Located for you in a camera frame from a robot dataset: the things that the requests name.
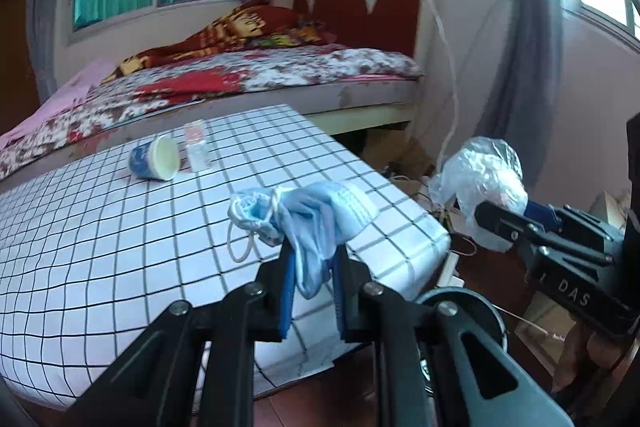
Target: bed frame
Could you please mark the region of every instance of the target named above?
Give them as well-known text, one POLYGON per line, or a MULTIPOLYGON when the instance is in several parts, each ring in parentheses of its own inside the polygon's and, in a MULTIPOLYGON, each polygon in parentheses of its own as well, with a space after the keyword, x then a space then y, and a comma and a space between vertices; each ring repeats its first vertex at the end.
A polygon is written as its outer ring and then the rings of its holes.
MULTIPOLYGON (((300 14, 324 21, 337 42, 414 56, 420 0, 294 0, 300 14)), ((85 156, 184 125, 201 118, 287 103, 328 134, 410 121, 419 83, 412 80, 349 81, 302 86, 193 102, 129 120, 95 136, 53 151, 0 182, 0 192, 85 156)))

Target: white tiled table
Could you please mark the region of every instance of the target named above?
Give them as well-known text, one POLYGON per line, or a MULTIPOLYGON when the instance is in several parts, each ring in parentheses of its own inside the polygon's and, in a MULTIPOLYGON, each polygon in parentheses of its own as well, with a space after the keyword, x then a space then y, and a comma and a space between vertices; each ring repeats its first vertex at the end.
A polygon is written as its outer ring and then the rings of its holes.
MULTIPOLYGON (((279 249, 256 241, 244 263, 230 258, 226 211, 240 188, 356 184, 381 214, 348 248, 407 298, 444 258, 449 236, 433 217, 288 106, 207 128, 215 161, 199 174, 132 177, 129 151, 147 137, 0 194, 0 373, 17 394, 68 407, 172 301, 218 301, 253 280, 279 249)), ((182 142, 181 128, 171 134, 182 142)), ((247 236, 234 229, 232 239, 238 255, 247 236)), ((349 349, 330 283, 309 301, 296 293, 293 316, 286 341, 256 346, 256 393, 330 367, 349 349)))

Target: blue and white cup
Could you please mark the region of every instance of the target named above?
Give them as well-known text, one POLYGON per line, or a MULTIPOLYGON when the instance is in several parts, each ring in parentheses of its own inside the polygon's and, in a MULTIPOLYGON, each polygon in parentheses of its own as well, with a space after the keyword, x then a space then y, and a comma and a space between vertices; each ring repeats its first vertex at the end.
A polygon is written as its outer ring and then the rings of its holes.
POLYGON ((129 169, 138 178, 169 181, 180 170, 176 142, 167 134, 137 146, 129 154, 129 169))

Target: floral bedsheet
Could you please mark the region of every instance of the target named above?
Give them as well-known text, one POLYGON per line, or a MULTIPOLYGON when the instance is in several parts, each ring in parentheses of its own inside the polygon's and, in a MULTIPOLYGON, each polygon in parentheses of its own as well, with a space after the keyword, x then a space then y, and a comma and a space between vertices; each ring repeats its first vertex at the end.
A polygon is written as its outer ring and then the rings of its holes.
POLYGON ((133 118, 226 94, 348 80, 363 74, 417 78, 413 59, 338 44, 211 55, 127 74, 0 151, 0 180, 38 158, 133 118))

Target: clear plastic bag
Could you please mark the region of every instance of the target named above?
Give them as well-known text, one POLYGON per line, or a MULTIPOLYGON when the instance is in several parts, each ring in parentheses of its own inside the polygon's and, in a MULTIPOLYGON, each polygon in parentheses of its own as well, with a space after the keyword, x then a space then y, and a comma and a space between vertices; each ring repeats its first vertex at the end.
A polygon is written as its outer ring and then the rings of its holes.
POLYGON ((478 136, 465 142, 428 182, 431 200, 447 206, 458 198, 460 211, 473 240, 489 250, 507 251, 511 243, 476 223, 474 212, 483 201, 500 204, 524 214, 529 197, 522 185, 522 166, 516 152, 504 140, 478 136))

